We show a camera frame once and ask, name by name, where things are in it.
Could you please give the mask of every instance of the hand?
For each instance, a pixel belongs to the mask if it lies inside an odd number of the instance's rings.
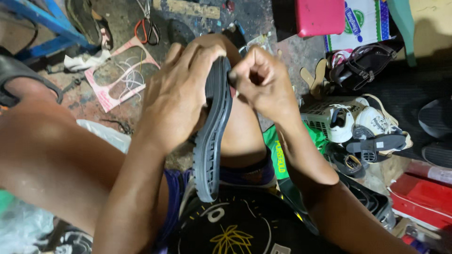
[[[188,139],[206,103],[205,85],[212,63],[226,56],[220,46],[203,48],[174,43],[144,94],[141,120],[135,136],[165,154]]]
[[[229,79],[239,92],[239,98],[245,99],[264,117],[274,122],[294,115],[299,117],[286,66],[258,45],[253,45],[232,69]]]

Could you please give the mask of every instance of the black t-shirt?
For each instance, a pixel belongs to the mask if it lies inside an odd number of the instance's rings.
[[[213,203],[189,202],[169,253],[344,253],[312,234],[277,195],[249,188],[222,188]]]

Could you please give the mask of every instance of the left hand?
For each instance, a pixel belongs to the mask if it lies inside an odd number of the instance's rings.
[[[184,49],[174,43],[162,68],[148,82],[134,136],[164,154],[185,142],[206,103],[205,85],[212,63],[220,56],[226,56],[226,51],[218,45],[204,48],[192,42]]]

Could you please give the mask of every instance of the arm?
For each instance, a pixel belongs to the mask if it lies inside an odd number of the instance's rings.
[[[152,246],[163,224],[156,214],[165,158],[193,132],[206,102],[207,75],[225,55],[218,46],[196,43],[170,48],[144,92],[137,132],[96,225],[94,254],[141,253]]]
[[[283,63],[252,47],[234,67],[230,79],[241,97],[275,122],[290,178],[327,240],[350,253],[416,253],[387,232],[339,182],[304,127]]]

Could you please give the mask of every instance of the red box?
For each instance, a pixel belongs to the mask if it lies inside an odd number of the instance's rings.
[[[391,184],[393,209],[439,229],[452,225],[452,188],[403,174]]]

